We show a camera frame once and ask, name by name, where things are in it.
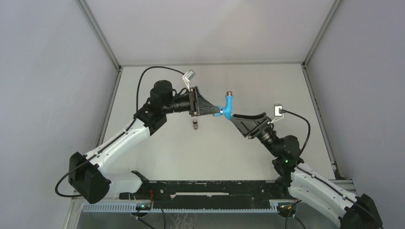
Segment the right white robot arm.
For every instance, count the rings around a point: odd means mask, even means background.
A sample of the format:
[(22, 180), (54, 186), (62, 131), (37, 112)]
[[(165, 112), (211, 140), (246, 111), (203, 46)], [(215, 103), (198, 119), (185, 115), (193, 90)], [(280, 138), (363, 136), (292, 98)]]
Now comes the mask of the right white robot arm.
[(293, 135), (278, 137), (272, 120), (258, 115), (234, 114), (230, 121), (243, 137), (258, 139), (273, 155), (279, 174), (276, 192), (281, 198), (300, 200), (327, 217), (340, 229), (381, 229), (383, 222), (374, 200), (345, 190), (315, 172), (300, 157), (304, 149)]

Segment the blue plastic water faucet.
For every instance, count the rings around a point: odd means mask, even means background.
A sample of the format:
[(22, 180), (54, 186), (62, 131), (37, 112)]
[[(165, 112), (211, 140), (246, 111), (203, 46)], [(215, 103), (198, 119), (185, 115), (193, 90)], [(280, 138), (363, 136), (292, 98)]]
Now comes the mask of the blue plastic water faucet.
[(232, 91), (227, 91), (226, 96), (225, 96), (225, 106), (217, 106), (219, 111), (215, 113), (213, 116), (215, 117), (220, 117), (224, 116), (227, 120), (231, 120), (232, 118), (232, 101), (233, 101), (233, 92)]

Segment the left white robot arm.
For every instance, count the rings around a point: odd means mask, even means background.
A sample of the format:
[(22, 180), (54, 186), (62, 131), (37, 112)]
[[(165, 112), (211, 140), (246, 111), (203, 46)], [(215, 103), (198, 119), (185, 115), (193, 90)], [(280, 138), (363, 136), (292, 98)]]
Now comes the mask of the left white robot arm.
[(143, 199), (149, 194), (148, 184), (133, 173), (114, 177), (109, 172), (112, 165), (128, 150), (156, 133), (167, 122), (168, 114), (188, 112), (194, 117), (220, 111), (196, 86), (184, 94), (177, 94), (171, 82), (157, 81), (145, 104), (116, 135), (86, 154), (71, 155), (68, 182), (90, 204), (99, 202), (109, 193), (130, 192)]

